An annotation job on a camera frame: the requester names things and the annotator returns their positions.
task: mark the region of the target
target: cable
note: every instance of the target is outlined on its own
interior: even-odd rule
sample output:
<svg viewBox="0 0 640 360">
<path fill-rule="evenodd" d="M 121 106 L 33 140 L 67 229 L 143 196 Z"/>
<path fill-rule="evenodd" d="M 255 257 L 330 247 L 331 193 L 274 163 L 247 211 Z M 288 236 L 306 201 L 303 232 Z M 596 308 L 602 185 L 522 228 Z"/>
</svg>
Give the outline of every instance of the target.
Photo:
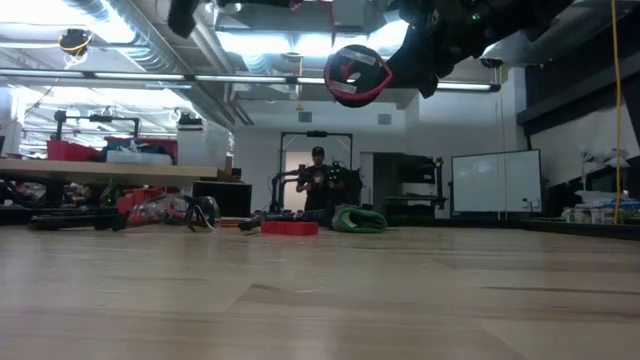
<svg viewBox="0 0 640 360">
<path fill-rule="evenodd" d="M 76 46 L 74 48 L 70 48 L 70 49 L 73 49 L 74 51 L 76 51 L 76 55 L 73 57 L 72 61 L 67 62 L 67 65 L 64 67 L 65 70 L 69 70 L 72 66 L 79 64 L 79 62 L 77 62 L 78 56 L 80 55 L 80 53 L 82 52 L 84 47 L 86 47 L 89 44 L 89 42 L 91 41 L 91 38 L 92 38 L 92 36 L 89 36 L 89 40 L 84 42 L 84 44 Z M 62 37 L 60 37 L 58 39 L 58 44 L 60 44 L 60 40 L 61 39 L 62 39 Z M 60 45 L 60 47 L 63 50 L 67 50 L 67 48 L 62 47 L 62 45 Z M 40 99 L 38 99 L 38 101 L 36 101 L 33 105 L 31 105 L 31 107 L 29 109 L 27 109 L 27 111 L 24 112 L 24 117 L 25 118 L 27 116 L 31 115 L 31 113 L 33 111 L 35 111 L 35 109 L 37 109 L 40 106 L 40 104 L 42 104 L 42 101 L 44 101 L 44 99 L 51 93 L 53 88 L 56 87 L 56 85 L 58 85 L 58 82 L 60 82 L 60 78 L 57 78 L 56 81 L 53 83 L 53 85 L 51 85 L 51 87 L 49 87 L 49 89 L 44 93 L 44 95 L 42 95 L 42 97 L 40 97 Z M 9 124 L 7 124 L 7 126 L 15 123 L 16 121 L 18 121 L 18 119 L 10 122 Z"/>
<path fill-rule="evenodd" d="M 613 63 L 616 72 L 616 208 L 613 223 L 618 224 L 620 220 L 620 189 L 621 168 L 620 168 L 620 148 L 622 146 L 622 80 L 620 78 L 620 61 L 618 54 L 618 18 L 616 0 L 611 0 L 611 20 L 613 30 Z"/>
</svg>

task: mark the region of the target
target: red object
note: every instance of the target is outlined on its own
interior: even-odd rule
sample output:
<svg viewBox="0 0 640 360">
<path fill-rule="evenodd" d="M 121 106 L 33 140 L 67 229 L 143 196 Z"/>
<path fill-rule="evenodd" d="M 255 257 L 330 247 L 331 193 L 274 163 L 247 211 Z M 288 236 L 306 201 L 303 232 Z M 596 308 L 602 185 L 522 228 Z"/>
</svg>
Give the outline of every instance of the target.
<svg viewBox="0 0 640 360">
<path fill-rule="evenodd" d="M 70 143 L 64 140 L 47 141 L 47 159 L 55 161 L 89 161 L 100 152 L 94 148 Z"/>
<path fill-rule="evenodd" d="M 133 138 L 116 138 L 113 136 L 107 136 L 104 138 L 107 141 L 107 145 L 113 146 L 124 146 L 129 147 L 131 144 L 131 140 Z M 178 163 L 178 141 L 175 139 L 148 139 L 148 138 L 138 138 L 135 139 L 137 144 L 149 144 L 149 145 L 157 145 L 162 146 L 164 150 L 171 156 L 173 159 L 173 163 Z"/>
<path fill-rule="evenodd" d="M 136 205 L 142 204 L 143 202 L 158 197 L 164 194 L 164 189 L 160 188 L 149 188 L 149 189 L 132 189 L 125 190 L 127 193 L 125 196 L 120 197 L 116 201 L 116 207 L 118 208 L 118 212 L 122 215 L 128 214 L 131 212 Z"/>
<path fill-rule="evenodd" d="M 260 225 L 260 230 L 266 234 L 316 235 L 318 223 L 265 221 Z"/>
</svg>

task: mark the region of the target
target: wall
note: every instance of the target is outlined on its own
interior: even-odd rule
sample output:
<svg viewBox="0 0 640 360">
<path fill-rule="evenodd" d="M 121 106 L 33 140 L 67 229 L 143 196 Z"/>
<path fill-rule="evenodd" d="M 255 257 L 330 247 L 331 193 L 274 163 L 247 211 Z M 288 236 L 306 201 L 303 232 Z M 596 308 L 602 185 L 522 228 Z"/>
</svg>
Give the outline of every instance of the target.
<svg viewBox="0 0 640 360">
<path fill-rule="evenodd" d="M 5 137 L 2 156 L 20 153 L 25 104 L 10 88 L 0 88 L 0 135 Z"/>
<path fill-rule="evenodd" d="M 429 99 L 417 97 L 407 109 L 407 151 L 413 155 L 442 157 L 444 196 L 450 198 L 453 156 L 501 152 L 523 148 L 515 140 L 521 132 L 515 125 L 515 105 L 511 94 L 436 93 Z M 424 186 L 422 193 L 432 192 Z M 449 217 L 450 201 L 436 217 Z"/>
<path fill-rule="evenodd" d="M 520 83 L 524 76 L 518 71 L 512 69 L 505 74 L 502 93 L 438 92 L 426 100 L 418 95 L 406 111 L 396 110 L 393 104 L 374 103 L 348 109 L 334 103 L 305 102 L 302 104 L 305 110 L 314 113 L 312 124 L 297 122 L 297 102 L 243 103 L 256 126 L 236 130 L 234 166 L 241 167 L 243 180 L 254 186 L 252 208 L 262 209 L 270 201 L 267 179 L 278 167 L 280 131 L 350 132 L 354 134 L 354 168 L 360 167 L 362 153 L 443 157 L 443 192 L 449 197 L 452 156 L 526 148 L 521 129 L 515 123 L 516 109 L 524 103 L 521 93 L 524 84 Z M 378 113 L 392 114 L 392 125 L 379 126 Z M 344 156 L 340 154 L 340 145 L 336 146 L 332 139 L 298 137 L 287 151 L 310 151 L 316 145 L 327 150 L 328 158 Z M 449 204 L 444 211 L 438 211 L 439 217 L 448 214 Z"/>
<path fill-rule="evenodd" d="M 546 186 L 580 177 L 582 151 L 597 154 L 615 149 L 616 129 L 616 109 L 606 108 L 531 136 L 532 147 L 540 149 Z M 628 158 L 640 155 L 626 105 L 622 109 L 622 149 L 628 152 Z M 595 166 L 587 164 L 586 168 Z"/>
<path fill-rule="evenodd" d="M 234 167 L 242 168 L 242 180 L 253 185 L 251 208 L 254 210 L 265 208 L 271 200 L 269 191 L 271 185 L 268 179 L 278 169 L 280 132 L 250 127 L 236 130 Z M 361 153 L 405 151 L 404 132 L 366 132 L 364 129 L 353 129 L 350 132 L 354 134 L 354 169 L 360 167 Z M 327 158 L 330 159 L 335 149 L 340 149 L 342 145 L 331 138 L 300 136 L 287 147 L 287 151 L 311 151 L 314 146 L 323 146 Z"/>
</svg>

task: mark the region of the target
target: workbench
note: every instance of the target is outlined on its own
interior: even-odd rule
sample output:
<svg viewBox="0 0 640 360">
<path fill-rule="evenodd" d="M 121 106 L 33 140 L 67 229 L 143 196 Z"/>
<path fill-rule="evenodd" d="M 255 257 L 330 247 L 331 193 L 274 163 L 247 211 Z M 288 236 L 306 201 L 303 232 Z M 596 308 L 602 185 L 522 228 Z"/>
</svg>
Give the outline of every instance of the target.
<svg viewBox="0 0 640 360">
<path fill-rule="evenodd" d="M 226 173 L 213 167 L 113 164 L 48 160 L 0 159 L 0 175 L 16 174 L 79 183 L 192 186 L 194 181 L 220 179 Z"/>
</svg>

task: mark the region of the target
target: ceiling light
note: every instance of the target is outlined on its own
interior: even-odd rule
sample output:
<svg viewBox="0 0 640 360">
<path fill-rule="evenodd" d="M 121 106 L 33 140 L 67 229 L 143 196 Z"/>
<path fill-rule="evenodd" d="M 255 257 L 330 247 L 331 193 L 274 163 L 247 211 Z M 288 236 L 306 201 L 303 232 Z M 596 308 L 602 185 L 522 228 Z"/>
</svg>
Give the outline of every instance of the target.
<svg viewBox="0 0 640 360">
<path fill-rule="evenodd" d="M 298 84 L 300 85 L 324 85 L 324 78 L 308 78 L 299 77 Z"/>
<path fill-rule="evenodd" d="M 44 77 L 44 78 L 82 78 L 84 77 L 84 75 L 80 71 L 30 70 L 30 69 L 0 69 L 0 75 Z"/>
<path fill-rule="evenodd" d="M 216 34 L 225 51 L 242 56 L 283 54 L 291 51 L 286 34 L 233 34 L 221 31 Z"/>
<path fill-rule="evenodd" d="M 295 52 L 309 57 L 326 57 L 348 45 L 366 45 L 365 35 L 344 36 L 339 35 L 331 46 L 330 34 L 304 34 L 300 36 Z"/>
<path fill-rule="evenodd" d="M 149 89 L 191 89 L 191 84 L 145 84 Z"/>
<path fill-rule="evenodd" d="M 24 144 L 20 144 L 20 149 L 25 149 L 25 150 L 46 150 L 47 149 L 47 145 L 24 145 Z"/>
<path fill-rule="evenodd" d="M 491 90 L 491 85 L 441 82 L 438 84 L 438 90 L 489 91 Z"/>
<path fill-rule="evenodd" d="M 140 136 L 178 136 L 176 133 L 140 133 Z"/>
<path fill-rule="evenodd" d="M 184 75 L 177 74 L 148 74 L 148 73 L 101 73 L 93 74 L 98 79 L 114 80 L 156 80 L 156 81 L 176 81 L 185 80 Z"/>
<path fill-rule="evenodd" d="M 114 127 L 109 126 L 109 125 L 107 125 L 107 124 L 98 124 L 98 127 L 99 127 L 99 128 L 101 128 L 101 129 L 103 129 L 103 130 L 110 131 L 110 132 L 116 132 L 116 131 L 118 131 L 118 130 L 116 130 Z"/>
<path fill-rule="evenodd" d="M 89 29 L 110 43 L 130 43 L 136 38 L 136 33 L 131 29 L 120 14 L 111 6 L 108 0 L 99 0 L 103 10 L 100 18 L 96 20 L 91 15 L 84 14 Z"/>
<path fill-rule="evenodd" d="M 396 20 L 369 35 L 367 46 L 385 55 L 400 48 L 407 34 L 409 24 L 404 20 Z"/>
<path fill-rule="evenodd" d="M 211 82 L 228 82 L 236 84 L 286 84 L 287 78 L 281 76 L 247 76 L 247 75 L 196 75 L 196 80 Z"/>
</svg>

